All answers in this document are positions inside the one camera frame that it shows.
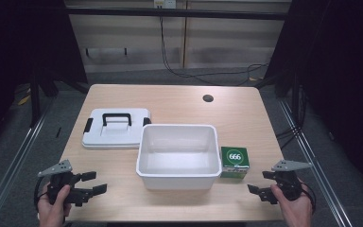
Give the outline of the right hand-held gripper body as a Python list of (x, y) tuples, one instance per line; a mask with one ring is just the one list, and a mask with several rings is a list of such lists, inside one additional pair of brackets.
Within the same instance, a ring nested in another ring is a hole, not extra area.
[(284, 196), (289, 201), (296, 200), (302, 193), (306, 194), (312, 201), (313, 198), (303, 190), (302, 183), (299, 181), (296, 170), (310, 168), (310, 163), (280, 160), (272, 168), (272, 172), (277, 173), (276, 185), (282, 190)]

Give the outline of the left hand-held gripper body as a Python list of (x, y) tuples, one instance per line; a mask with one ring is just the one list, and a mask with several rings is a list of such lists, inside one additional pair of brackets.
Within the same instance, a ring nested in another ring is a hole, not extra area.
[(64, 160), (38, 173), (37, 189), (40, 189), (44, 177), (50, 177), (45, 194), (51, 204), (55, 203), (60, 190), (65, 185), (71, 186), (70, 193), (64, 201), (65, 203), (73, 203), (75, 206), (80, 207), (90, 199), (89, 189), (75, 188), (75, 184), (81, 181), (82, 173), (74, 174), (72, 170), (70, 161)]

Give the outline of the green cardboard box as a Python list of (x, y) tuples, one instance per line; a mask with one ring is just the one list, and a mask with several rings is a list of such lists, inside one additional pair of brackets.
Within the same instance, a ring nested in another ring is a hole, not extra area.
[(250, 168), (250, 159), (246, 148), (222, 147), (222, 178), (244, 179)]

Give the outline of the white lid with black handle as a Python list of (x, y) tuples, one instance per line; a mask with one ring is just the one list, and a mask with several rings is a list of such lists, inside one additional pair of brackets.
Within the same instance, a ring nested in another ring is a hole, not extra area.
[(148, 109), (94, 109), (86, 122), (82, 145), (92, 149), (139, 148), (143, 127), (150, 123)]

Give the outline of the white plastic storage box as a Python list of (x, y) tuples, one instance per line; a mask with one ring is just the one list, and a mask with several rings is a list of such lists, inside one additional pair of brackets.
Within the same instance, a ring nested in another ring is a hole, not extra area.
[(150, 190), (208, 190), (222, 172), (216, 128), (149, 124), (143, 127), (136, 173)]

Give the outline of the person's right hand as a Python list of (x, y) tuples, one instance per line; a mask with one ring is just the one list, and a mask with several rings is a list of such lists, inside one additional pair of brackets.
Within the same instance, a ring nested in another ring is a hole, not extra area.
[(302, 193), (294, 201), (289, 201), (276, 184), (272, 184), (270, 188), (279, 202), (283, 218), (288, 227), (311, 227), (313, 204), (308, 197), (309, 193), (306, 184), (302, 183)]

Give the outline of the person's left hand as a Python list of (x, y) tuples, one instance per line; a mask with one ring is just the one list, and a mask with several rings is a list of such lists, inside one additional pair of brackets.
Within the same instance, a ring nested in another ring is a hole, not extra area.
[(62, 227), (63, 219), (69, 216), (72, 208), (70, 203), (64, 202), (70, 193), (70, 189), (71, 187), (69, 185), (65, 185), (60, 190), (55, 203), (51, 204), (48, 196), (45, 194), (47, 184), (43, 187), (43, 194), (37, 203), (39, 227)]

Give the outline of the black curtain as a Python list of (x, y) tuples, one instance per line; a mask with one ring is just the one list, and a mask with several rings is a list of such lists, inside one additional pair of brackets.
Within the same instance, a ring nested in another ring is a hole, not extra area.
[(299, 82), (363, 174), (363, 0), (291, 0), (266, 77)]
[(18, 85), (88, 81), (64, 0), (0, 0), (0, 128)]

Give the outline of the aluminium floor rail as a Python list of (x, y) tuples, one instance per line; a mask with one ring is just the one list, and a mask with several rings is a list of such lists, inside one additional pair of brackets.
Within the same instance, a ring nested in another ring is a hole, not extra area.
[(54, 98), (42, 103), (41, 115), (32, 122), (32, 105), (15, 105), (9, 109), (0, 131), (0, 210), (43, 128)]
[(319, 161), (316, 157), (313, 149), (308, 143), (304, 133), (299, 129), (293, 119), (291, 108), (289, 107), (286, 100), (282, 99), (279, 101), (281, 109), (285, 115), (286, 121), (289, 127), (293, 130), (294, 138), (298, 142), (300, 149), (303, 153), (304, 158), (312, 165), (311, 171), (320, 187), (320, 191), (325, 198), (335, 220), (339, 227), (354, 227), (350, 221), (345, 208), (343, 207), (340, 199), (337, 197), (336, 192), (330, 185)]

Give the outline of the black metal stand post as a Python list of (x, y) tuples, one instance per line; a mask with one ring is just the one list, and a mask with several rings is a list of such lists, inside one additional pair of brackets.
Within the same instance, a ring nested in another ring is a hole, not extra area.
[(31, 97), (31, 109), (32, 109), (32, 116), (31, 116), (31, 123), (30, 127), (33, 128), (41, 117), (41, 106), (40, 106), (40, 95), (39, 95), (39, 82), (38, 77), (34, 74), (31, 77), (30, 82), (30, 97)]

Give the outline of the black horizontal frame bar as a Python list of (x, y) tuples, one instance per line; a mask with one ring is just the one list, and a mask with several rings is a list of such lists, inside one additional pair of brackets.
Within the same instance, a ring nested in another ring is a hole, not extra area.
[(283, 21), (286, 13), (281, 12), (251, 12), (199, 9), (120, 9), (120, 8), (82, 8), (69, 7), (68, 14), (83, 15), (116, 15), (116, 16), (157, 16), (183, 18), (216, 18), (216, 19), (252, 19)]

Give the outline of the white wall socket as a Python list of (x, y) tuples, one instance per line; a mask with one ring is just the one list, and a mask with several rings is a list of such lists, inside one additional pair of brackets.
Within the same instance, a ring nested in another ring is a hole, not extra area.
[(175, 9), (177, 7), (176, 0), (153, 0), (156, 9)]

